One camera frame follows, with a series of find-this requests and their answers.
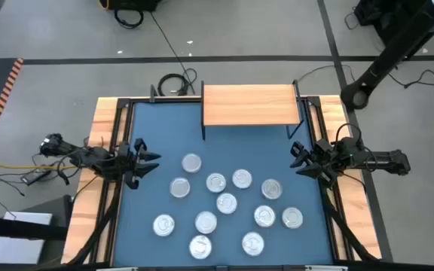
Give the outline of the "teal Trader Joe's tuna can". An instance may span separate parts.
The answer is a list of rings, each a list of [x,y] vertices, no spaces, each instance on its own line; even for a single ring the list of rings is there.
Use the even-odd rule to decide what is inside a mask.
[[[212,252],[212,243],[204,235],[195,236],[189,244],[189,251],[193,258],[202,260],[210,256]]]
[[[257,232],[248,232],[242,239],[243,250],[250,256],[259,256],[264,249],[264,240]]]

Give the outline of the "black power adapter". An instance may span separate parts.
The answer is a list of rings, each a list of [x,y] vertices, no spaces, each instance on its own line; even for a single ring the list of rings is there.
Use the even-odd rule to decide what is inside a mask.
[[[34,169],[22,175],[20,180],[27,186],[30,186],[31,184],[47,177],[50,173],[51,171],[49,169]]]

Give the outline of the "black beam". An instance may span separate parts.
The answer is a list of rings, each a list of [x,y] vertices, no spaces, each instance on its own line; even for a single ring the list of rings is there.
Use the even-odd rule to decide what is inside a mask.
[[[0,236],[19,239],[43,239],[64,241],[68,227],[11,221],[0,218]]]

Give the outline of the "black box with yellow trim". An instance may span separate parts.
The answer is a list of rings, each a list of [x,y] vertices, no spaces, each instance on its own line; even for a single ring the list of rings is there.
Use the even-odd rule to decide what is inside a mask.
[[[98,0],[104,10],[131,10],[153,12],[162,0]]]

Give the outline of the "blue label tuna can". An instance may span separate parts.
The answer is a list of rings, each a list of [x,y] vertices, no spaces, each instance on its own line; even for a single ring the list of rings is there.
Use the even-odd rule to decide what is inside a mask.
[[[221,193],[216,200],[217,209],[225,215],[232,214],[237,209],[237,199],[231,193]]]
[[[270,206],[261,205],[254,211],[254,220],[258,226],[268,228],[274,224],[276,215]]]

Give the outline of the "silver-lidded tuna can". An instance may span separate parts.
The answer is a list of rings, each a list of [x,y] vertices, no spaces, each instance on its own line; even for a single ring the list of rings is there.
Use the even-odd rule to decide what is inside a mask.
[[[168,214],[158,215],[153,222],[153,231],[158,236],[169,236],[175,228],[173,217]]]
[[[175,198],[185,198],[191,190],[191,185],[187,178],[175,178],[170,183],[170,193]]]
[[[206,187],[210,192],[221,193],[226,188],[226,179],[220,173],[211,173],[206,178]]]
[[[275,200],[282,195],[283,187],[278,180],[269,178],[262,183],[261,192],[266,199]]]
[[[304,216],[296,207],[288,207],[282,213],[282,222],[289,229],[297,229],[304,222]]]

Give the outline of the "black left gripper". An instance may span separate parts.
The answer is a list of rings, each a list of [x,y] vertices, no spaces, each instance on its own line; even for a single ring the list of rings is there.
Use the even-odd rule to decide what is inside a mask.
[[[141,138],[135,140],[134,148],[136,156],[140,160],[152,161],[161,158],[160,154],[149,152],[146,143]],[[137,163],[137,157],[131,149],[129,142],[121,142],[119,145],[117,155],[115,156],[114,180],[125,182],[130,189],[136,190],[139,187],[139,180],[159,167],[159,164]]]

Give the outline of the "black perforated tower stand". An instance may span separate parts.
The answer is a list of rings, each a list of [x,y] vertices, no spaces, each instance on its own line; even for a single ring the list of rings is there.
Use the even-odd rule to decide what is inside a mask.
[[[369,68],[341,91],[350,111],[363,109],[378,84],[403,60],[410,59],[434,35],[434,0],[423,4],[400,26]]]

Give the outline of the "white board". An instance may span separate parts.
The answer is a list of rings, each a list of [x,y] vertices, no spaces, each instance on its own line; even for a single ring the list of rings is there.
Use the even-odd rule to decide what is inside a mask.
[[[49,213],[6,212],[4,219],[50,225]],[[0,264],[37,264],[45,241],[0,237]]]

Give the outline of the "wooden shelf with black legs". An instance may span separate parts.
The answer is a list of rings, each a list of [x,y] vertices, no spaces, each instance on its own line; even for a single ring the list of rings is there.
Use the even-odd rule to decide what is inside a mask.
[[[201,84],[201,135],[208,126],[284,125],[286,136],[304,122],[298,82],[291,84]]]

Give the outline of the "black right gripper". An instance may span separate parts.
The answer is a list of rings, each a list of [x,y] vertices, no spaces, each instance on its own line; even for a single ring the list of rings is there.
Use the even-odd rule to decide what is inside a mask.
[[[335,185],[335,178],[339,176],[339,172],[333,166],[337,162],[338,152],[327,140],[320,139],[314,144],[312,156],[315,163],[312,163],[310,153],[298,141],[293,142],[290,153],[295,158],[290,168],[306,164],[296,172],[298,175],[316,179],[326,187]]]

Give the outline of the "dark grey cabinet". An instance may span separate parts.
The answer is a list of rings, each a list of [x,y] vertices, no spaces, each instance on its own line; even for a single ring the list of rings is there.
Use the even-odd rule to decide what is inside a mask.
[[[69,228],[69,219],[72,210],[71,197],[68,195],[52,199],[42,204],[27,208],[21,212],[52,214],[51,226]],[[40,268],[58,266],[63,258],[65,241],[45,240],[39,262],[37,264],[14,264],[15,271],[37,271]]]

